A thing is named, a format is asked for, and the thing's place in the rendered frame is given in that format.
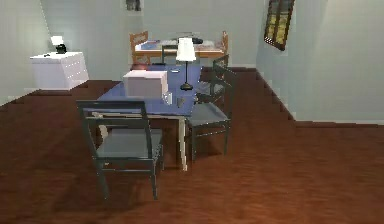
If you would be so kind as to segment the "dark framed wall picture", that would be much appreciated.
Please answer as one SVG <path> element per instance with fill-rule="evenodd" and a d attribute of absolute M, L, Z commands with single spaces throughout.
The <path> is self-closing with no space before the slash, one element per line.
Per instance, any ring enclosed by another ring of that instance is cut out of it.
<path fill-rule="evenodd" d="M 126 0 L 126 8 L 128 11 L 138 12 L 141 10 L 141 0 Z"/>

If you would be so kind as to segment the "dark grey chair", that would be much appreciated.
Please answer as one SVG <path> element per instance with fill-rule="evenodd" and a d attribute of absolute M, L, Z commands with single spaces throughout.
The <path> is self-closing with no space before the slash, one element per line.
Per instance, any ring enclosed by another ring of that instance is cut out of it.
<path fill-rule="evenodd" d="M 227 153 L 229 130 L 233 114 L 233 98 L 237 74 L 229 68 L 216 67 L 214 83 L 223 86 L 223 90 L 212 94 L 212 98 L 193 107 L 192 114 L 187 118 L 187 126 L 191 132 L 191 160 L 196 160 L 197 138 L 215 134 L 224 134 L 223 154 Z"/>
<path fill-rule="evenodd" d="M 206 81 L 199 81 L 196 90 L 196 102 L 201 103 L 210 99 L 219 99 L 219 94 L 225 87 L 221 84 L 224 80 L 223 70 L 228 66 L 229 55 L 224 55 L 213 61 L 212 72 Z"/>
<path fill-rule="evenodd" d="M 163 132 L 150 127 L 145 102 L 77 100 L 76 105 L 104 198 L 109 197 L 105 172 L 111 171 L 147 173 L 157 200 L 156 166 L 165 168 Z M 92 138 L 92 126 L 111 128 L 99 147 Z"/>
<path fill-rule="evenodd" d="M 177 45 L 162 45 L 161 46 L 161 63 L 166 64 L 167 56 L 176 56 L 177 55 L 178 46 Z"/>

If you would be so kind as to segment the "white shade table lamp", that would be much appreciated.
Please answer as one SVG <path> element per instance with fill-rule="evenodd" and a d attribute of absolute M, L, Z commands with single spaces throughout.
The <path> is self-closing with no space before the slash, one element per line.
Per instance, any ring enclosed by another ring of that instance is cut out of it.
<path fill-rule="evenodd" d="M 180 89 L 184 91 L 192 90 L 193 86 L 188 83 L 188 63 L 196 60 L 192 38 L 183 37 L 179 39 L 176 60 L 185 63 L 185 82 L 180 86 Z"/>

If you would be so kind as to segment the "white chest of drawers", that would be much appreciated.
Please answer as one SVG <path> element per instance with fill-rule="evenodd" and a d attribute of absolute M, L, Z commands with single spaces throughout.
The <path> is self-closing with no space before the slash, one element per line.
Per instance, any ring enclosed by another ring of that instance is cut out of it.
<path fill-rule="evenodd" d="M 32 56 L 30 62 L 40 90 L 71 90 L 89 79 L 82 52 L 49 52 Z"/>

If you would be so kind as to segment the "white box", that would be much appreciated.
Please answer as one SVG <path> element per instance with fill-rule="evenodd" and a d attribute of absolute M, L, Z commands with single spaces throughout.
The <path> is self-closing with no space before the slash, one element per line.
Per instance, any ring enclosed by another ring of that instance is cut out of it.
<path fill-rule="evenodd" d="M 132 70 L 123 76 L 123 83 L 131 97 L 161 98 L 168 91 L 166 71 Z"/>

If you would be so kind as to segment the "dark framed window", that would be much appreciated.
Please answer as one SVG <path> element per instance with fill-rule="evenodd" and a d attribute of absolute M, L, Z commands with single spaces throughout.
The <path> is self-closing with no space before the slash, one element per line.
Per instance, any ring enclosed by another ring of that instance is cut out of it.
<path fill-rule="evenodd" d="M 295 0 L 269 0 L 264 41 L 280 51 L 286 49 Z"/>

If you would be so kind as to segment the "small white shade black lamp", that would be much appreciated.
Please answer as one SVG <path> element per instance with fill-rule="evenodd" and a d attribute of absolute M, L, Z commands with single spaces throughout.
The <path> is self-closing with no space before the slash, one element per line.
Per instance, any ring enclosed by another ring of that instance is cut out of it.
<path fill-rule="evenodd" d="M 56 47 L 58 54 L 65 54 L 67 52 L 62 36 L 52 36 L 51 42 Z"/>

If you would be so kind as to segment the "blue top dining table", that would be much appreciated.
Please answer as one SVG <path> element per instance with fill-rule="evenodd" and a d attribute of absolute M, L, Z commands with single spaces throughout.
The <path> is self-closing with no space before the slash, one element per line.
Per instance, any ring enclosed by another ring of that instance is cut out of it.
<path fill-rule="evenodd" d="M 178 121 L 178 140 L 182 169 L 187 170 L 186 157 L 186 119 L 191 116 L 194 107 L 195 90 L 184 91 L 180 86 L 185 82 L 185 66 L 177 65 L 152 65 L 149 71 L 166 71 L 168 91 L 173 95 L 173 103 L 167 105 L 163 98 L 131 97 L 125 93 L 123 78 L 122 81 L 99 97 L 100 101 L 133 101 L 145 102 L 149 118 L 169 119 Z M 199 65 L 188 65 L 188 83 L 196 86 L 201 74 Z"/>

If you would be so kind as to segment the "wooden bed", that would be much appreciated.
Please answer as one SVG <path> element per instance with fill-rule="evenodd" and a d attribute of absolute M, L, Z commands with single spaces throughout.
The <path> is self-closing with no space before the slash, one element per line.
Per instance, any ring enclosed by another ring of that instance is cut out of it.
<path fill-rule="evenodd" d="M 166 56 L 177 54 L 178 38 L 171 40 L 150 40 L 147 31 L 130 34 L 131 57 L 134 64 L 150 64 L 153 57 L 161 62 Z M 204 40 L 195 44 L 195 55 L 198 58 L 219 58 L 228 53 L 229 38 L 226 31 L 222 32 L 220 41 Z"/>

